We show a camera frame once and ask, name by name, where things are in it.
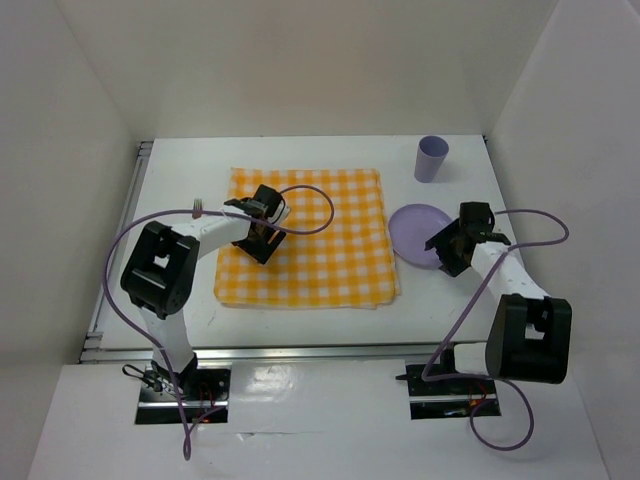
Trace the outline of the lilac plastic plate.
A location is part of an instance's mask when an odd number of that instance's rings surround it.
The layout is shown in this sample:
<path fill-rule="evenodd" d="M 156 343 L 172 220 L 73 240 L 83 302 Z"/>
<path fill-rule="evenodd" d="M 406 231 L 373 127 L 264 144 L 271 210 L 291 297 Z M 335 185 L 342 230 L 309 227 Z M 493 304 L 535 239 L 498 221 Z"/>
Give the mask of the lilac plastic plate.
<path fill-rule="evenodd" d="M 434 249 L 426 249 L 426 242 L 451 222 L 448 214 L 432 205 L 405 205 L 389 219 L 392 248 L 401 259 L 414 267 L 437 270 L 441 261 Z"/>

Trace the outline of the copper fork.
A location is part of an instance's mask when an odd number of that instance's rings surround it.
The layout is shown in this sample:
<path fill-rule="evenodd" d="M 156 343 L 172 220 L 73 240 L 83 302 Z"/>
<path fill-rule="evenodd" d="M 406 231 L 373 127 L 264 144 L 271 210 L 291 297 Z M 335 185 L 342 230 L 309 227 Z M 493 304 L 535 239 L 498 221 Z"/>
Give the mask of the copper fork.
<path fill-rule="evenodd" d="M 202 216 L 204 210 L 203 200 L 201 198 L 195 198 L 192 205 L 192 218 L 198 219 Z"/>

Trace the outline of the yellow checkered cloth napkin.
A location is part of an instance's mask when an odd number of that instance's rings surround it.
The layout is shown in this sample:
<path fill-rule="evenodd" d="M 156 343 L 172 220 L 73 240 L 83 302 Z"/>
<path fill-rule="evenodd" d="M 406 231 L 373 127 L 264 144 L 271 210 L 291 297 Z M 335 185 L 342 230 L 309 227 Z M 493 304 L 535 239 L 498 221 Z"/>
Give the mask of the yellow checkered cloth napkin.
<path fill-rule="evenodd" d="M 289 234 L 264 265 L 237 247 L 219 250 L 214 294 L 233 307 L 371 308 L 401 292 L 380 174 L 373 168 L 235 168 L 229 195 L 261 184 L 282 192 Z"/>

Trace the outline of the lilac plastic cup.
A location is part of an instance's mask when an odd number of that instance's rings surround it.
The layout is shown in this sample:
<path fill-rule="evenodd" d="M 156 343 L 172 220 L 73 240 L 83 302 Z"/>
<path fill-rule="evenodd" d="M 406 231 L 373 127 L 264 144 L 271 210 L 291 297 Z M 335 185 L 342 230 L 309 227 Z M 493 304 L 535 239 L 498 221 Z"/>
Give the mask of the lilac plastic cup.
<path fill-rule="evenodd" d="M 421 138 L 417 147 L 414 178 L 420 183 L 432 182 L 449 151 L 449 144 L 442 137 L 429 135 Z"/>

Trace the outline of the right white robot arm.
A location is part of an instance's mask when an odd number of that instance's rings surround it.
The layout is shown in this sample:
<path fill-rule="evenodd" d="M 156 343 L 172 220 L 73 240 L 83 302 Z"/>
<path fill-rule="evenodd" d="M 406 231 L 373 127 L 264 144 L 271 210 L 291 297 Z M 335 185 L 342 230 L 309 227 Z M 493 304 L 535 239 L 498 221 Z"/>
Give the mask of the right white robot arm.
<path fill-rule="evenodd" d="M 463 202 L 456 220 L 425 243 L 436 252 L 441 270 L 452 278 L 468 269 L 482 277 L 460 317 L 427 361 L 421 379 L 427 381 L 436 360 L 449 346 L 483 292 L 488 290 L 497 310 L 484 347 L 489 377 L 544 384 L 560 384 L 567 375 L 572 307 L 542 289 L 513 256 L 516 251 L 559 245 L 568 240 L 568 226 L 557 216 L 536 209 L 512 209 L 512 214 L 533 214 L 550 219 L 562 236 L 546 241 L 513 243 L 494 230 L 496 217 L 486 202 Z"/>

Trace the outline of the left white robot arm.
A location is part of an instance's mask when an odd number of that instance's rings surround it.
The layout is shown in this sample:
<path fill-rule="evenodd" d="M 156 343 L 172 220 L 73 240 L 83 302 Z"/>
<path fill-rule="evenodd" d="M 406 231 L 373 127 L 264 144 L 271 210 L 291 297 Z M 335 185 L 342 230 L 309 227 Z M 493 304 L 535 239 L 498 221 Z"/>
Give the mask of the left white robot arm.
<path fill-rule="evenodd" d="M 228 200 L 214 215 L 173 226 L 151 221 L 142 229 L 120 286 L 160 343 L 153 348 L 152 368 L 174 398 L 186 399 L 198 387 L 197 355 L 183 315 L 198 261 L 232 245 L 266 264 L 286 237 L 276 226 L 289 212 L 282 194 L 261 184 L 253 196 Z"/>

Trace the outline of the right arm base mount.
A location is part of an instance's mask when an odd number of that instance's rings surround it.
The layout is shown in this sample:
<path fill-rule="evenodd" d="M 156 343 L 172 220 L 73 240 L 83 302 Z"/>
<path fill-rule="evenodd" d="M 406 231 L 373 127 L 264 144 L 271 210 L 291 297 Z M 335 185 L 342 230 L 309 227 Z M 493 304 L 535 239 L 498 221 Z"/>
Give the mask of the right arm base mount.
<path fill-rule="evenodd" d="M 407 387 L 412 420 L 468 418 L 476 407 L 480 407 L 478 417 L 501 415 L 493 381 L 447 379 L 424 382 L 421 379 L 423 368 L 420 364 L 408 364 L 405 372 L 395 377 Z"/>

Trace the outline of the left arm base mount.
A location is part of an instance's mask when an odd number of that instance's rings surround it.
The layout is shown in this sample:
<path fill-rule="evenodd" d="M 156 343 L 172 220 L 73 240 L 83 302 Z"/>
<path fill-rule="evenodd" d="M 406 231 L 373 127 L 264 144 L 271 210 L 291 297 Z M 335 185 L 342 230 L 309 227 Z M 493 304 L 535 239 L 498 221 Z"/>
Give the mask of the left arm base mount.
<path fill-rule="evenodd" d="M 140 383 L 136 425 L 168 425 L 181 422 L 174 385 L 169 380 L 150 368 L 142 370 L 132 364 L 125 364 L 122 373 Z M 187 422 L 227 423 L 230 385 L 230 368 L 196 371 L 191 383 L 180 389 Z"/>

